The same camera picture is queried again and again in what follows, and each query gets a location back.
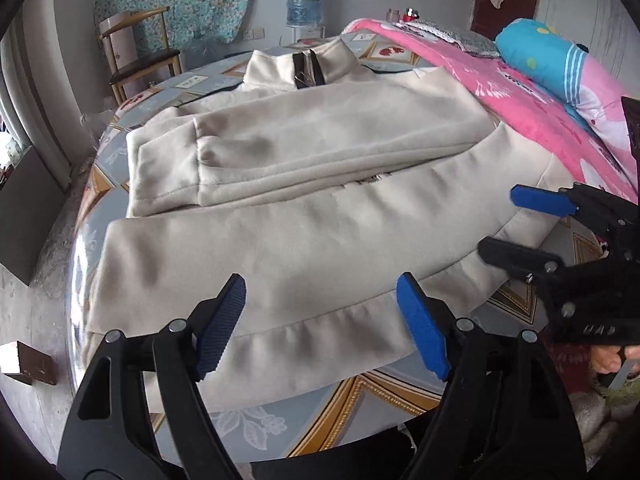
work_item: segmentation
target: wooden chair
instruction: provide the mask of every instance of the wooden chair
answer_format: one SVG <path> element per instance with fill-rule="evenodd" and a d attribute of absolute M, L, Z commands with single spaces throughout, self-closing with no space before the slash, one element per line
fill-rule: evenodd
<path fill-rule="evenodd" d="M 113 94 L 115 95 L 116 101 L 119 105 L 127 100 L 127 96 L 124 93 L 124 85 L 126 85 L 126 83 L 135 81 L 136 79 L 139 79 L 142 76 L 153 72 L 154 70 L 158 70 L 163 66 L 167 66 L 169 68 L 169 73 L 172 77 L 176 74 L 182 73 L 180 58 L 178 57 L 180 51 L 176 48 L 169 48 L 169 41 L 166 36 L 164 13 L 169 9 L 170 7 L 158 7 L 157 9 L 142 10 L 140 12 L 136 12 L 135 14 L 132 14 L 125 20 L 122 20 L 120 23 L 114 25 L 109 30 L 106 30 L 100 36 L 98 36 L 98 40 L 100 41 L 102 41 L 104 38 L 107 39 L 107 55 L 111 60 L 112 66 L 117 66 L 116 57 L 113 52 L 113 43 L 111 43 L 111 35 L 114 32 L 122 30 L 123 28 L 127 28 L 131 25 L 142 22 L 147 18 L 151 18 L 152 16 L 156 16 L 157 14 L 160 15 L 160 31 L 162 33 L 162 44 L 164 44 L 164 48 L 138 58 L 134 62 L 117 69 L 116 72 L 111 75 L 111 80 L 109 81 L 109 83 L 111 85 L 111 89 L 113 89 Z"/>

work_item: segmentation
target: patterned tablecloth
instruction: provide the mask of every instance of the patterned tablecloth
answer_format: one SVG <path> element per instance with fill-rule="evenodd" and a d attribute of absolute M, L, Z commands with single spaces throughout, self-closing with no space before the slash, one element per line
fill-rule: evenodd
<path fill-rule="evenodd" d="M 343 40 L 362 64 L 376 71 L 401 72 L 431 66 L 405 47 L 366 30 L 345 34 Z M 267 52 L 285 54 L 317 42 L 275 47 Z M 224 59 L 149 88 L 123 103 L 105 132 L 82 199 L 68 277 L 68 347 L 76 387 L 84 374 L 81 361 L 84 313 L 106 228 L 109 222 L 123 218 L 127 209 L 127 132 L 165 107 L 179 106 L 238 85 L 250 56 L 241 54 Z M 593 235 L 567 221 L 558 224 L 545 244 L 548 250 L 561 253 L 568 263 L 593 260 L 601 254 Z M 540 330 L 546 325 L 535 290 L 523 283 L 507 282 L 471 317 L 485 329 L 507 335 L 515 335 L 524 328 Z M 340 446 L 401 424 L 435 407 L 443 389 L 444 384 L 414 353 L 389 366 L 304 395 L 211 416 L 232 459 L 236 463 L 254 462 Z M 177 462 L 163 416 L 156 415 L 154 421 L 162 454 Z"/>

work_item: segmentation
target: floor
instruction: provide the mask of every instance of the floor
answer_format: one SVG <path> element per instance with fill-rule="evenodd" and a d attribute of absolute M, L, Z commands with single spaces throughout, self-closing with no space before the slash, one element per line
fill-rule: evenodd
<path fill-rule="evenodd" d="M 73 399 L 66 352 L 66 270 L 90 162 L 86 161 L 74 175 L 31 285 L 24 285 L 0 266 L 0 344 L 20 340 L 52 356 L 58 370 L 56 386 L 38 382 L 28 386 L 0 374 L 0 391 L 27 436 L 51 463 L 58 458 Z"/>

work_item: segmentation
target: blue gripper pad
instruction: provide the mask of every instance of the blue gripper pad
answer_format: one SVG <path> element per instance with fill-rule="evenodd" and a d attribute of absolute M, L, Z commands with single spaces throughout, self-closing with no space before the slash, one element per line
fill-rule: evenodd
<path fill-rule="evenodd" d="M 447 361 L 446 341 L 431 319 L 429 311 L 406 277 L 400 276 L 396 285 L 396 298 L 404 322 L 409 328 L 424 365 L 444 381 L 451 366 Z"/>
<path fill-rule="evenodd" d="M 511 188 L 511 201 L 518 207 L 560 218 L 572 215 L 577 211 L 577 207 L 565 195 L 537 187 L 514 186 Z"/>
<path fill-rule="evenodd" d="M 226 344 L 231 338 L 240 314 L 242 314 L 246 303 L 244 278 L 238 276 L 224 297 L 209 301 L 216 300 L 220 300 L 220 304 L 213 316 L 211 316 L 209 323 L 207 323 L 207 327 L 200 334 L 196 345 L 196 355 L 198 357 L 196 371 L 199 381 L 203 380 L 205 375 L 218 367 Z"/>

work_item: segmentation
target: blue water bottle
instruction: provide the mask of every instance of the blue water bottle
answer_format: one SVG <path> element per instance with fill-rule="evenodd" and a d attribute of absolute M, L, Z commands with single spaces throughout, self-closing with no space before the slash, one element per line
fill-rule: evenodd
<path fill-rule="evenodd" d="M 320 0 L 287 0 L 287 25 L 317 27 L 322 20 Z"/>

